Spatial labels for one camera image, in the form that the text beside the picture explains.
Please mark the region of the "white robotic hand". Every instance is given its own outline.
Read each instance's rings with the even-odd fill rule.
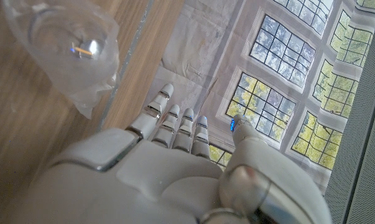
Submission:
[[[13,222],[331,223],[310,177],[243,116],[232,122],[236,150],[225,172],[209,160],[204,116],[192,134],[193,110],[176,131],[179,107],[171,106],[152,135],[173,90],[164,86],[126,130],[105,130],[64,150]]]

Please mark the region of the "clear plastic bag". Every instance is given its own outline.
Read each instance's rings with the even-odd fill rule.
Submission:
[[[2,0],[9,26],[53,85],[79,112],[117,82],[119,26],[84,0]]]

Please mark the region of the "window grid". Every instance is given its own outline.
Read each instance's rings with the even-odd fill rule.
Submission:
[[[318,0],[274,0],[322,35],[330,9]]]
[[[250,56],[302,88],[314,53],[314,49],[308,43],[266,15]]]
[[[232,154],[226,150],[215,146],[214,144],[210,144],[210,160],[218,165],[223,171],[225,171],[226,166],[231,159],[231,155]]]
[[[242,82],[244,81],[243,78],[251,79],[250,86],[246,87],[242,85]],[[263,96],[260,96],[263,93],[255,93],[257,86],[258,89],[260,89],[261,86],[265,86],[268,89],[266,93],[266,99],[264,99]],[[236,97],[238,98],[237,93],[239,88],[250,95],[249,100],[246,100],[246,102],[236,100]],[[278,98],[278,103],[275,103],[274,99],[269,99],[270,95],[276,96]],[[232,104],[235,104],[237,107],[239,107],[239,110],[234,112],[231,111],[231,109],[235,108],[234,106],[232,106]],[[257,108],[255,109],[254,105],[258,105],[259,107],[261,107],[259,111],[257,110]],[[243,72],[240,76],[239,84],[234,91],[234,96],[230,100],[226,115],[233,117],[238,113],[243,114],[248,118],[248,120],[250,120],[251,124],[260,133],[276,140],[277,142],[280,142],[284,130],[287,127],[288,121],[292,116],[294,107],[294,102],[290,101],[288,98],[284,97],[279,92],[275,91],[273,88],[269,87],[258,79],[253,78]],[[271,122],[271,127],[266,129],[263,126],[268,121]]]
[[[375,9],[375,0],[357,0],[357,4],[368,9]]]
[[[321,108],[323,110],[349,118],[358,82],[331,73],[331,70],[332,65],[327,60],[324,60],[313,96],[322,103]]]
[[[373,34],[371,32],[348,26],[336,59],[363,67],[372,41]]]
[[[339,49],[343,43],[345,32],[348,28],[349,22],[350,16],[347,15],[345,10],[342,10],[341,16],[339,17],[330,43],[331,47],[337,52],[339,52]]]
[[[324,136],[321,136],[324,133],[320,132],[324,131],[328,137],[324,138]],[[304,139],[305,136],[303,135],[305,133],[310,133],[308,140]],[[312,162],[332,170],[341,138],[341,132],[320,124],[317,121],[317,117],[310,112],[307,112],[305,121],[303,122],[301,130],[292,146],[292,150],[309,158]]]

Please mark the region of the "wooden floor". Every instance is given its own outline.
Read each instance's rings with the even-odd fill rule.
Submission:
[[[13,198],[28,188],[54,155],[100,128],[125,128],[138,114],[183,6],[183,0],[94,2],[120,25],[120,69],[125,58],[129,61],[122,68],[124,75],[115,97],[111,100],[108,93],[93,110],[92,120],[52,86],[12,35],[0,5],[2,222],[7,215],[1,211],[11,211]],[[130,57],[128,50],[133,50]]]

